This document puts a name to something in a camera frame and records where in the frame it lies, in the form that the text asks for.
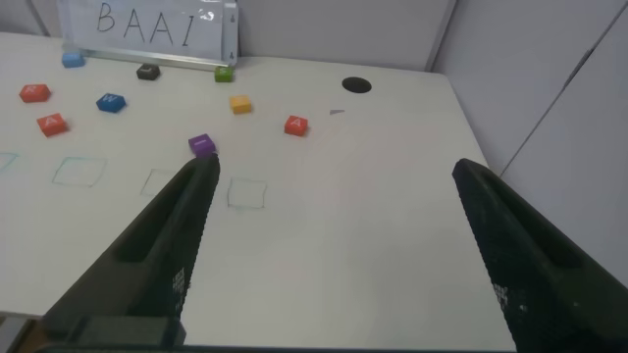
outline toy block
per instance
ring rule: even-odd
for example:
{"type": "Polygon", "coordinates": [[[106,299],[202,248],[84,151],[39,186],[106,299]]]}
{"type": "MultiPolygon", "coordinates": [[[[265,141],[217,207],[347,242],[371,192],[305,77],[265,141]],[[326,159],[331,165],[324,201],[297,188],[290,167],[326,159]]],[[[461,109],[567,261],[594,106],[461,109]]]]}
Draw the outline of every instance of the toy block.
{"type": "Polygon", "coordinates": [[[196,157],[205,156],[216,152],[216,145],[214,144],[214,141],[209,138],[207,133],[203,133],[202,135],[193,137],[188,142],[189,148],[191,148],[196,157]]]}
{"type": "Polygon", "coordinates": [[[296,136],[303,136],[307,131],[307,119],[290,116],[284,126],[284,132],[296,136]]]}
{"type": "Polygon", "coordinates": [[[39,128],[46,137],[50,137],[57,133],[65,132],[68,130],[68,125],[66,121],[63,120],[61,114],[53,114],[51,116],[43,117],[37,119],[37,123],[39,124],[39,128]]]}
{"type": "Polygon", "coordinates": [[[159,71],[157,65],[143,64],[137,69],[137,78],[139,79],[155,80],[159,77],[159,74],[161,74],[161,71],[159,71]]]}
{"type": "Polygon", "coordinates": [[[85,59],[79,52],[63,53],[61,63],[66,69],[79,68],[85,65],[85,59]]]}
{"type": "Polygon", "coordinates": [[[27,84],[20,92],[25,103],[45,102],[50,97],[50,89],[45,84],[27,84]]]}
{"type": "Polygon", "coordinates": [[[216,82],[231,82],[234,80],[234,68],[219,67],[214,71],[214,79],[216,82]]]}
{"type": "Polygon", "coordinates": [[[234,114],[250,113],[253,107],[251,101],[245,95],[233,96],[229,98],[229,103],[232,106],[234,114]]]}
{"type": "Polygon", "coordinates": [[[127,105],[127,101],[121,95],[107,93],[96,101],[96,105],[103,112],[118,113],[127,105]]]}

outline whiteboard sign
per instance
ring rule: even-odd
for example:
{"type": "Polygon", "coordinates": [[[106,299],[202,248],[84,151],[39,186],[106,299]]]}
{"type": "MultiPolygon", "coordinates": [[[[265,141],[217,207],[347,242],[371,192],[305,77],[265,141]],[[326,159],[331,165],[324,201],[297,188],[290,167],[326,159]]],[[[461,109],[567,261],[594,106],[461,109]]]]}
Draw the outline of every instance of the whiteboard sign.
{"type": "Polygon", "coordinates": [[[171,60],[224,66],[226,58],[227,63],[235,63],[237,53],[226,56],[223,50],[224,46],[230,46],[223,43],[224,28],[237,31],[232,1],[57,1],[66,43],[83,49],[87,55],[103,52],[132,55],[139,56],[134,61],[154,62],[148,58],[158,64],[168,64],[164,60],[171,60]],[[223,21],[226,5],[231,7],[227,20],[223,21]]]}

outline black circle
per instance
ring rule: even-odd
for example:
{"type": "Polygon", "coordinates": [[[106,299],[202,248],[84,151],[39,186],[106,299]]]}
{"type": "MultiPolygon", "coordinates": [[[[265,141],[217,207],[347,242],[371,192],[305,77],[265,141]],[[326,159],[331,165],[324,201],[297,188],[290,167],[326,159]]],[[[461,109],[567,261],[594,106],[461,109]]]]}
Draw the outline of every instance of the black circle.
{"type": "Polygon", "coordinates": [[[362,77],[347,77],[342,80],[342,87],[353,93],[366,93],[371,90],[371,82],[362,77]]]}

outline red cube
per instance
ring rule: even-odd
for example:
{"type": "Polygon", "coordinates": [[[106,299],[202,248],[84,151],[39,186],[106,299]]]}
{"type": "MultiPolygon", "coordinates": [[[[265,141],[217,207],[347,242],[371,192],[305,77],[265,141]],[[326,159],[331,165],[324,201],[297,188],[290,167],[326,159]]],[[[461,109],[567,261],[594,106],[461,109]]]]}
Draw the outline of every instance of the red cube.
{"type": "Polygon", "coordinates": [[[50,89],[45,84],[27,84],[22,88],[20,97],[25,103],[45,102],[50,97],[50,89]]]}
{"type": "Polygon", "coordinates": [[[39,128],[46,137],[50,137],[54,134],[65,132],[68,130],[68,125],[66,121],[63,120],[61,114],[53,114],[51,116],[43,117],[37,119],[37,123],[39,124],[39,128]]]}
{"type": "Polygon", "coordinates": [[[290,116],[284,127],[284,132],[296,136],[303,136],[307,131],[307,119],[290,116]]]}

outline green cube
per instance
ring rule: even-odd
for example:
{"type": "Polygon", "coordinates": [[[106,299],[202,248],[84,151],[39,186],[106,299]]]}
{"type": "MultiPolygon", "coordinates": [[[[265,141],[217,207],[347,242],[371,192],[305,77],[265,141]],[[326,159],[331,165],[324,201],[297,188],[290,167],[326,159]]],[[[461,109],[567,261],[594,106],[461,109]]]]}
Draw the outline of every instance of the green cube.
{"type": "Polygon", "coordinates": [[[234,69],[233,68],[216,68],[214,71],[214,78],[216,82],[231,82],[234,80],[234,69]]]}

